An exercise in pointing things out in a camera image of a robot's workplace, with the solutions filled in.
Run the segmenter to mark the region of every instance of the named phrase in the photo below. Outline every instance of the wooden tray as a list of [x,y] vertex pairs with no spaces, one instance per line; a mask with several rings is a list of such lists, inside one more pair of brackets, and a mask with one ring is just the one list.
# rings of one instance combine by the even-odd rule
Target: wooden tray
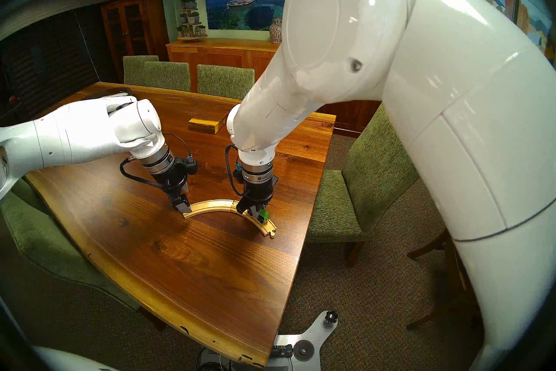
[[182,42],[194,42],[196,40],[199,39],[203,39],[205,37],[208,37],[207,34],[203,34],[203,35],[194,35],[193,37],[178,37],[178,40],[181,40]]

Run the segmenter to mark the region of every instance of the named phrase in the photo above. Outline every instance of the chair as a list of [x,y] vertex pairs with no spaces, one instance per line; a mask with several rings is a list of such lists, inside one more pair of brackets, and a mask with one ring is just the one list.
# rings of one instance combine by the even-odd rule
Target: chair
[[418,177],[380,105],[342,170],[324,170],[305,240],[348,243],[347,265],[354,266],[376,223]]
[[463,262],[459,257],[458,250],[456,250],[448,230],[444,229],[444,231],[430,243],[420,249],[407,253],[407,256],[410,259],[415,259],[433,250],[444,250],[446,253],[448,284],[450,292],[452,293],[452,299],[447,304],[434,309],[432,313],[407,325],[407,330],[416,329],[427,321],[448,313],[470,315],[473,318],[474,324],[476,320],[480,320],[481,313],[479,304],[477,303],[475,292],[473,291],[467,271],[463,266]]
[[189,91],[191,76],[189,64],[168,61],[147,61],[143,67],[146,87],[164,88],[166,90]]
[[255,70],[225,66],[197,66],[199,92],[242,100],[255,83]]
[[101,290],[131,309],[139,303],[96,269],[50,217],[50,211],[24,180],[2,200],[2,215],[21,255],[62,279]]
[[158,55],[127,55],[123,57],[124,85],[145,86],[145,62],[158,60]]

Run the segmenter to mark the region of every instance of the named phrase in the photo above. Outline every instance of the patterned vase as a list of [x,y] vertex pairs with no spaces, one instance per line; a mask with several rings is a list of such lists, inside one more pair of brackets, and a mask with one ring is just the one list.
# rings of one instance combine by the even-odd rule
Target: patterned vase
[[270,41],[272,43],[282,43],[282,19],[274,18],[274,22],[270,25]]

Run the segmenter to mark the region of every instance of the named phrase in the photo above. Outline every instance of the plant stand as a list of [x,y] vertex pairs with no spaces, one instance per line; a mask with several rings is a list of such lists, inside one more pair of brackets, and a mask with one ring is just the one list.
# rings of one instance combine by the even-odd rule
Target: plant stand
[[[197,10],[197,9],[182,9],[182,10],[180,10],[180,11],[183,12],[183,13],[188,13],[188,12],[192,12],[192,11],[194,11],[194,10]],[[188,27],[191,27],[191,33],[193,33],[193,32],[194,32],[194,26],[196,26],[196,25],[201,25],[201,24],[202,24],[202,22],[199,21],[199,22],[194,22],[193,24],[184,23],[184,24],[181,24],[181,25],[182,25],[182,26],[187,25]],[[178,37],[177,39],[180,40],[180,41],[182,41],[182,42],[189,43],[189,42],[197,42],[197,41],[199,41],[200,39],[205,38],[205,37],[207,37],[207,34],[192,35],[191,37]]]

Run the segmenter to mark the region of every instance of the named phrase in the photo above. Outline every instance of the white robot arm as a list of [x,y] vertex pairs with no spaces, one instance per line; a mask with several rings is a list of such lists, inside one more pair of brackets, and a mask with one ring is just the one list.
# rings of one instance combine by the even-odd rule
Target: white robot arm
[[472,281],[489,369],[556,275],[556,73],[484,0],[286,0],[282,43],[227,120],[265,210],[276,145],[325,103],[382,100]]
[[181,191],[187,191],[187,174],[195,173],[196,163],[173,156],[149,100],[115,96],[69,103],[37,120],[1,128],[0,148],[0,198],[33,170],[131,152],[127,160],[138,159],[156,180],[142,182],[166,192],[179,211],[191,212]]

